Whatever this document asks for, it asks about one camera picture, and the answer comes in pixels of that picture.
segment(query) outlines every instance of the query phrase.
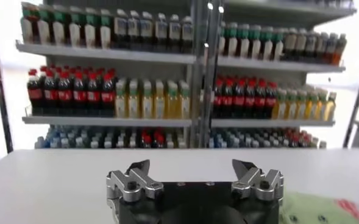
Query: juice bottle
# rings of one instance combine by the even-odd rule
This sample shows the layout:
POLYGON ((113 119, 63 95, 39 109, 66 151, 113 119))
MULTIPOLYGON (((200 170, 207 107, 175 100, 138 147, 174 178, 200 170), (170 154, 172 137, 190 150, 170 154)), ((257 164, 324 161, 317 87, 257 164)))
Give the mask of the juice bottle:
POLYGON ((144 96, 143 96, 143 118, 152 119, 152 86, 148 80, 144 81, 144 96))
POLYGON ((300 89, 297 94, 297 108, 296 108, 296 115, 294 116, 296 120, 304 120, 306 107, 307 107, 307 92, 300 89))
POLYGON ((324 112, 324 121, 332 121, 333 120, 333 114, 335 112, 336 104, 336 93, 331 92, 328 97, 328 102, 325 106, 325 112, 324 112))
POLYGON ((166 97, 163 82, 157 80, 155 88, 154 116, 156 119, 163 119, 165 118, 166 111, 166 97))

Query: dark bottle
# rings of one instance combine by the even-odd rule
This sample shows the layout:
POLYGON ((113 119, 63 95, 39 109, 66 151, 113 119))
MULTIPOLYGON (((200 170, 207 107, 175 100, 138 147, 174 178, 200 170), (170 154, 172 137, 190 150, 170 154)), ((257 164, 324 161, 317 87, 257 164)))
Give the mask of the dark bottle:
POLYGON ((265 109, 266 102, 266 82, 259 81, 258 86, 255 89, 255 102, 254 102, 254 118, 263 119, 263 110, 265 109))
POLYGON ((112 76, 108 73, 104 77, 104 84, 102 87, 102 115, 107 117, 114 117, 114 99, 115 87, 112 76))
POLYGON ((247 84, 247 87, 244 91, 246 96, 244 100, 244 117, 253 118, 253 109, 255 103, 255 81, 250 80, 247 84))
POLYGON ((155 21, 154 49, 157 52, 165 52, 167 51, 168 35, 166 16, 163 13, 159 13, 157 17, 158 19, 155 21))
POLYGON ((96 81, 96 74, 90 73, 87 86, 88 114, 98 116, 101 109, 101 87, 96 81))
POLYGON ((68 78, 69 73, 67 71, 62 72, 60 75, 60 81, 58 85, 59 89, 59 113, 61 115, 71 115, 72 114, 72 101, 73 94, 71 89, 71 82, 68 78))
POLYGON ((168 30, 168 49, 171 52, 180 52, 180 23, 178 15, 172 15, 168 30))
POLYGON ((275 82, 269 82, 268 87, 266 88, 266 102, 265 102, 265 114, 264 118, 271 119, 272 109, 277 102, 277 84, 275 82))
POLYGON ((114 47, 129 47, 127 37, 127 20, 128 16, 126 13, 122 9, 117 9, 117 14, 114 18, 114 47))
POLYGON ((182 20, 182 52, 190 54, 193 51, 193 22, 190 16, 182 20))
POLYGON ((52 71, 46 71, 46 79, 44 83, 44 93, 46 107, 44 114, 57 115, 57 105, 59 100, 59 92, 57 92, 57 81, 53 76, 52 71))
POLYGON ((87 115, 87 84, 81 72, 76 72, 74 82, 74 114, 87 115))
POLYGON ((233 116, 242 118, 244 115, 244 80, 240 80, 235 87, 233 100, 233 116))
POLYGON ((148 12, 143 12, 143 17, 140 19, 140 37, 141 48, 144 51, 152 51, 154 38, 154 23, 152 22, 152 15, 148 12))
POLYGON ((233 103, 233 82, 231 79, 226 81, 226 86, 222 92, 222 116, 224 118, 232 117, 232 103, 233 103))

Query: bottle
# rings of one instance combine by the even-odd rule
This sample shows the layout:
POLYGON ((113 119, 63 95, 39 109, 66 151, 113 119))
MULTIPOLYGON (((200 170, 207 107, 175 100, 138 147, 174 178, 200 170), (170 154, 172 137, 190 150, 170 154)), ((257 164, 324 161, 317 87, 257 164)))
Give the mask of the bottle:
POLYGON ((73 93, 71 88, 71 82, 68 78, 69 73, 68 72, 62 72, 60 75, 59 80, 59 104, 60 109, 59 113, 61 115, 71 115, 72 114, 72 108, 73 108, 73 93))
POLYGON ((88 114, 98 116, 101 109, 101 87, 96 80, 96 73, 90 73, 87 85, 88 114))
POLYGON ((264 45, 262 54, 263 54, 263 59, 268 61, 271 59, 271 52, 273 48, 271 41, 273 29, 272 27, 266 27, 265 31, 266 31, 265 40, 264 43, 262 43, 262 45, 264 45))
POLYGON ((144 81, 144 95, 143 95, 143 118, 152 119, 153 102, 152 102, 152 85, 148 80, 144 81))
POLYGON ((101 33, 101 46, 103 49, 110 49, 113 42, 113 15, 109 10, 101 9, 101 28, 99 29, 101 33))
POLYGON ((158 19, 155 21, 155 51, 166 52, 168 35, 166 16, 163 13, 159 13, 157 17, 158 19))
POLYGON ((339 40, 336 43, 335 53, 332 56, 333 65, 339 65, 344 52, 344 48, 346 48, 346 44, 347 44, 346 34, 343 33, 340 35, 339 40))
POLYGON ((104 77, 104 84, 102 86, 102 115, 106 117, 115 116, 115 87, 110 74, 104 77))
POLYGON ((255 103, 255 81, 250 80, 244 91, 244 117, 253 118, 253 110, 255 103))
POLYGON ((256 119, 264 119, 264 109, 266 103, 266 82, 259 81, 258 86, 255 89, 255 103, 254 103, 254 115, 256 119))
POLYGON ((23 41, 25 43, 39 43, 40 33, 38 30, 39 14, 36 5, 28 2, 22 2, 21 28, 23 41))
POLYGON ((269 82, 266 88, 266 101, 264 109, 264 118, 272 118, 272 110, 277 102, 277 84, 275 82, 269 82))
POLYGON ((333 114, 336 108, 335 100, 336 93, 331 92, 328 97, 327 105, 325 106, 324 121, 333 121, 333 114))
POLYGON ((166 111, 166 97, 164 94, 164 85, 161 80, 157 80, 155 83, 155 102, 154 102, 154 116, 156 119, 164 119, 166 111))
POLYGON ((285 58, 292 60, 294 58, 294 50, 297 41, 297 30, 295 28, 289 29, 289 34, 286 36, 285 41, 285 58))
POLYGON ((171 52, 178 53, 180 51, 180 23, 178 15, 172 15, 169 22, 168 32, 168 49, 171 52))
POLYGON ((128 48, 127 38, 127 19, 128 16, 122 9, 117 9, 114 18, 114 46, 117 48, 128 48))
POLYGON ((40 20, 37 22, 38 33, 40 34, 41 44, 51 44, 54 38, 53 34, 53 8, 50 5, 40 4, 38 6, 40 20))
POLYGON ((248 39, 250 26, 248 24, 242 24, 239 26, 238 29, 238 50, 237 50, 237 56, 247 58, 248 57, 248 51, 250 46, 250 41, 248 39))
POLYGON ((57 81, 53 77, 52 71, 46 72, 46 79, 44 83, 44 94, 46 108, 44 114, 57 115, 57 104, 59 100, 59 92, 57 91, 57 81))
POLYGON ((190 98, 189 98, 190 89, 187 83, 180 82, 180 118, 189 119, 190 118, 190 98))
POLYGON ((139 107, 136 79, 131 80, 129 83, 128 112, 129 112, 129 118, 140 117, 140 107, 139 107))

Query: bottle label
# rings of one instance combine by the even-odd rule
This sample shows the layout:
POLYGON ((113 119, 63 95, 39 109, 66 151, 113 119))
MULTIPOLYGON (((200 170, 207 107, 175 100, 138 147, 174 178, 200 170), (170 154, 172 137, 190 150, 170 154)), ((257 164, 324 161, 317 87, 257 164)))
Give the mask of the bottle label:
POLYGON ((182 40, 192 40, 193 39, 193 25, 184 24, 182 26, 182 40))
POLYGON ((74 99, 76 101, 87 101, 87 92, 85 91, 74 91, 74 99))
POLYGON ((106 26, 101 27, 101 43, 103 49, 110 49, 110 40, 111 40, 110 28, 106 26))
POLYGON ((110 103, 114 102, 114 93, 102 93, 102 102, 110 103))
POLYGON ((165 100, 156 99, 155 115, 157 119, 163 119, 165 114, 165 100))
POLYGON ((125 100, 124 99, 116 99, 116 115, 117 117, 124 118, 125 117, 125 100))
POLYGON ((71 90, 59 90, 59 100, 69 101, 71 99, 72 99, 72 91, 71 90))
POLYGON ((155 36, 157 38, 167 38, 167 23, 165 22, 156 22, 155 23, 155 36))
POLYGON ((141 27, 140 35, 142 37, 152 37, 153 24, 151 21, 145 19, 140 20, 140 27, 141 27))
POLYGON ((272 42, 267 41, 266 44, 265 44, 265 52, 263 53, 263 59, 264 60, 270 60, 271 51, 272 51, 272 42))
POLYGON ((248 39, 241 40, 241 48, 240 48, 240 57, 248 57, 248 49, 250 46, 250 41, 248 39))
POLYGON ((40 89, 28 89, 27 93, 29 94, 29 99, 37 100, 42 99, 43 92, 40 89))
POLYGON ((64 25, 59 22, 54 22, 53 33, 55 36, 56 45, 64 45, 65 44, 64 25))
POLYGON ((99 100, 101 99, 101 95, 99 92, 87 92, 87 99, 90 102, 99 102, 99 100))
POLYGON ((229 39, 229 46, 228 46, 228 55, 229 56, 235 56, 237 45, 238 45, 238 40, 236 38, 229 39))
POLYGON ((57 100, 59 98, 59 93, 56 90, 45 90, 44 92, 47 100, 57 100))
POLYGON ((74 47, 80 46, 80 27, 77 24, 71 23, 69 25, 69 35, 71 37, 71 45, 74 47))
POLYGON ((169 38, 172 40, 180 39, 180 24, 170 23, 169 24, 169 38))
POLYGON ((114 19, 114 33, 117 35, 126 35, 127 21, 124 18, 116 17, 114 19))
POLYGON ((38 32, 40 33, 41 44, 49 44, 51 42, 51 36, 49 33, 49 24, 43 20, 39 20, 38 32))
POLYGON ((138 37, 139 34, 139 22, 138 19, 128 19, 128 35, 138 37))
POLYGON ((28 43, 33 42, 33 27, 32 23, 27 19, 21 20, 23 40, 28 43))
POLYGON ((95 27, 90 24, 85 26, 86 46, 87 48, 95 48, 95 27))

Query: red label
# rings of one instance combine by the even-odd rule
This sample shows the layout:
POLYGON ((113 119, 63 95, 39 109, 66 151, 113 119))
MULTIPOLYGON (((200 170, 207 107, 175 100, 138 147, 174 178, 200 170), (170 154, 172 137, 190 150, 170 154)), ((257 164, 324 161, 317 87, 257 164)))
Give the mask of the red label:
POLYGON ((99 92, 87 92, 88 101, 98 102, 101 99, 99 92))
POLYGON ((114 93, 102 93, 102 101, 107 102, 113 102, 114 101, 114 93))
POLYGON ((59 99, 63 101, 69 101, 72 99, 71 90, 61 90, 59 91, 59 99))
POLYGON ((76 101, 87 101, 87 92, 85 92, 85 91, 74 91, 74 99, 76 101))
POLYGON ((267 98, 267 99, 266 99, 266 106, 268 106, 268 107, 273 107, 276 102, 277 102, 276 99, 267 98))
POLYGON ((255 106, 257 107, 264 107, 265 106, 265 98, 256 97, 255 98, 255 106))
POLYGON ((32 100, 42 99, 43 92, 40 89, 28 89, 27 93, 32 100))
POLYGON ((45 99, 57 100, 58 98, 59 98, 59 93, 56 90, 45 90, 45 99))
POLYGON ((244 105, 244 96, 235 97, 235 105, 243 106, 244 105))

